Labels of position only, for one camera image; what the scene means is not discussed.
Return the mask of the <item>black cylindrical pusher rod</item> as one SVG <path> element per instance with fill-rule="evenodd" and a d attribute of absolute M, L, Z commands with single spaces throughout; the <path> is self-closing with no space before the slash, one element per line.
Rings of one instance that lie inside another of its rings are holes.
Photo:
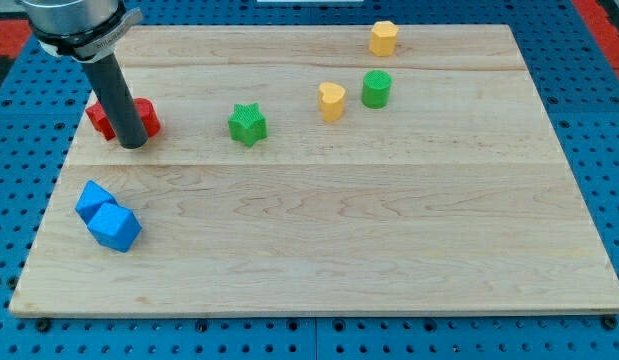
<path fill-rule="evenodd" d="M 82 68 L 120 145 L 126 149 L 143 146 L 149 136 L 115 54 L 83 63 Z"/>

